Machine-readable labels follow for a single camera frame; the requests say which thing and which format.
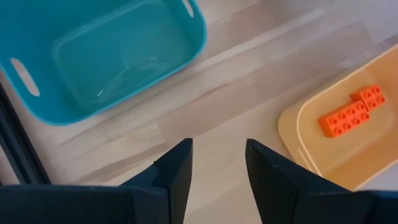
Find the teal green plastic bin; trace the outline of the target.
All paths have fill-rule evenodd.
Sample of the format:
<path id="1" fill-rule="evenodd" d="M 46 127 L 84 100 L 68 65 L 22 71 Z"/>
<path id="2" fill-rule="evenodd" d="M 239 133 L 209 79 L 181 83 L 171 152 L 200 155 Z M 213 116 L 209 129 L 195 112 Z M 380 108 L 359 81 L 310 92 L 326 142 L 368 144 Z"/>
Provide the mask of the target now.
<path id="1" fill-rule="evenodd" d="M 0 70 L 25 107 L 52 125 L 140 94 L 205 44 L 197 0 L 0 0 Z"/>

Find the black aluminium table frame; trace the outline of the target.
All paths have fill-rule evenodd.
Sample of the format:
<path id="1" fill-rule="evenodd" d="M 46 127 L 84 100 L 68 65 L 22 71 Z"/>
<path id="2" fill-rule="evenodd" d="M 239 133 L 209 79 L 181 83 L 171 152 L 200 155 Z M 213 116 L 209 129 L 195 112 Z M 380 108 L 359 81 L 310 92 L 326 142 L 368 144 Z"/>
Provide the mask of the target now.
<path id="1" fill-rule="evenodd" d="M 0 146 L 20 184 L 51 184 L 34 146 L 1 84 Z"/>

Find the long orange toy block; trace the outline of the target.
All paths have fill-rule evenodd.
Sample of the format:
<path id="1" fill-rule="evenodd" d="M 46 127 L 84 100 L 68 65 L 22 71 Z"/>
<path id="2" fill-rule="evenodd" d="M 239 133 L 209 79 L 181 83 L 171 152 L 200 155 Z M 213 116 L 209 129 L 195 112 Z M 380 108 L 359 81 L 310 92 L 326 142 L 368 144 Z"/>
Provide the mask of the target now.
<path id="1" fill-rule="evenodd" d="M 342 136 L 370 119 L 362 101 L 352 101 L 318 118 L 318 123 L 328 138 Z"/>

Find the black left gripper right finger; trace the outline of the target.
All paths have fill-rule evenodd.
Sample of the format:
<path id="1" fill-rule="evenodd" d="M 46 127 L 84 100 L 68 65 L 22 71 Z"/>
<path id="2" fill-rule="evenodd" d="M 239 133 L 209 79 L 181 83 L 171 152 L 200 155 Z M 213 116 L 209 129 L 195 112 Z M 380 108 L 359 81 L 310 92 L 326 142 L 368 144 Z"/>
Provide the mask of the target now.
<path id="1" fill-rule="evenodd" d="M 246 167 L 262 224 L 364 224 L 365 195 L 310 172 L 255 139 Z"/>

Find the small orange toy block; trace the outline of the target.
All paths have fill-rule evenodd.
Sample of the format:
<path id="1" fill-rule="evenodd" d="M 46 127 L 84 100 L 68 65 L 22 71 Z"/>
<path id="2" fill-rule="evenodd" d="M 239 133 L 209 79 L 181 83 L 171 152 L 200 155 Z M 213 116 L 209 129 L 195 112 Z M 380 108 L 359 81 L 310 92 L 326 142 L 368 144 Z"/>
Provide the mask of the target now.
<path id="1" fill-rule="evenodd" d="M 381 87 L 373 84 L 362 87 L 350 94 L 353 101 L 362 101 L 368 111 L 375 110 L 386 102 Z"/>

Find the yellow plastic bin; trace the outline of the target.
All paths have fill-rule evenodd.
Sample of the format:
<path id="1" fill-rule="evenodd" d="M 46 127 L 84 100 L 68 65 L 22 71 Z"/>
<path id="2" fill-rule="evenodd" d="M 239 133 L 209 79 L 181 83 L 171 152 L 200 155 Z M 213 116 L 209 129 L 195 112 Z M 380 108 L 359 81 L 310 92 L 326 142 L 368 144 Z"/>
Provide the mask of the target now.
<path id="1" fill-rule="evenodd" d="M 347 132 L 337 129 L 335 138 L 325 136 L 318 119 L 354 95 L 374 98 L 367 104 L 370 117 Z M 278 130 L 298 165 L 350 190 L 397 167 L 398 44 L 284 110 Z"/>

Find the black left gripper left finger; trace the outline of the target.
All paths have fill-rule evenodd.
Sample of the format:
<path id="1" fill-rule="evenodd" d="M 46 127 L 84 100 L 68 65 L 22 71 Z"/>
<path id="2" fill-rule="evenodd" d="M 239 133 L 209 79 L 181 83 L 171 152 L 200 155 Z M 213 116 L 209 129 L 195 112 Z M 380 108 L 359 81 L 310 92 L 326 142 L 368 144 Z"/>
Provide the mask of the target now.
<path id="1" fill-rule="evenodd" d="M 192 164 L 193 139 L 186 138 L 122 184 L 132 189 L 134 224 L 183 224 Z"/>

